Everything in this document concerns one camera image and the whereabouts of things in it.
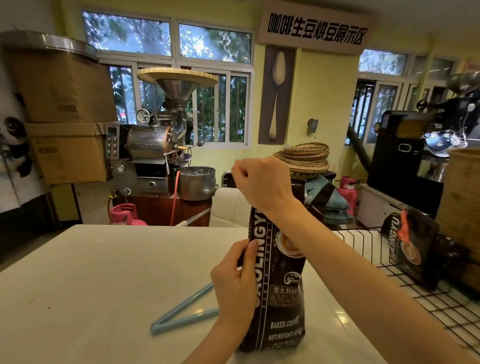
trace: wire grid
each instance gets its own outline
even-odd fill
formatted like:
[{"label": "wire grid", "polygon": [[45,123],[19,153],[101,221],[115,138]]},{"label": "wire grid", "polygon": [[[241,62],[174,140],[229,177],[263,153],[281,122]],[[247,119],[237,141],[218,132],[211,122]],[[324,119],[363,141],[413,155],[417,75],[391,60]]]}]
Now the wire grid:
[{"label": "wire grid", "polygon": [[445,281],[434,291],[411,279],[390,262],[388,239],[380,228],[334,231],[438,319],[450,335],[480,361],[480,307]]}]

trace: table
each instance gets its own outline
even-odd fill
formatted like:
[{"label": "table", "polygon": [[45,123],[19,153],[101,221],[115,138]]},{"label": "table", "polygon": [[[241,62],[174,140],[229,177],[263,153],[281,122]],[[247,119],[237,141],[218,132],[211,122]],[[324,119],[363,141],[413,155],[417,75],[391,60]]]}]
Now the table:
[{"label": "table", "polygon": [[[215,319],[150,335],[150,324],[210,282],[243,228],[76,225],[0,273],[3,363],[180,363]],[[306,263],[297,349],[229,363],[385,361]],[[183,315],[216,307],[209,293]]]}]

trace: stack of cardboard boxes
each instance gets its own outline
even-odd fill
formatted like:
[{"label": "stack of cardboard boxes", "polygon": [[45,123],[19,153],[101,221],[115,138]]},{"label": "stack of cardboard boxes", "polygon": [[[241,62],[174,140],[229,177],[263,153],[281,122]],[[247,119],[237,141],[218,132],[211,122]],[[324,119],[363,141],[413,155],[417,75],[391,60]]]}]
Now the stack of cardboard boxes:
[{"label": "stack of cardboard boxes", "polygon": [[5,59],[45,181],[106,181],[103,123],[117,120],[107,66],[61,51],[9,50]]}]

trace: digital display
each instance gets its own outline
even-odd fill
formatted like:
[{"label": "digital display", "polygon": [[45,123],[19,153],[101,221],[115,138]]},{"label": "digital display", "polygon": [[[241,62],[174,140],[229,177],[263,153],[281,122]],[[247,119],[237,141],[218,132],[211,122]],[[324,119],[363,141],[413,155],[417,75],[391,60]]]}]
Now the digital display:
[{"label": "digital display", "polygon": [[117,128],[113,128],[113,127],[109,126],[107,128],[107,135],[108,136],[116,136],[117,135]]}]

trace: white counter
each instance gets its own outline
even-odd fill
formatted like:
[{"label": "white counter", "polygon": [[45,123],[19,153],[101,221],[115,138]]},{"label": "white counter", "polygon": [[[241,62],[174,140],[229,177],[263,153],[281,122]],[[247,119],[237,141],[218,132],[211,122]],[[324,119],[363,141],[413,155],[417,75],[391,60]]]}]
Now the white counter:
[{"label": "white counter", "polygon": [[[239,228],[76,225],[0,273],[2,363],[180,363],[209,319],[156,337],[150,324],[210,282]],[[297,349],[229,363],[382,363],[312,267]],[[182,315],[216,307],[214,292]]]}]

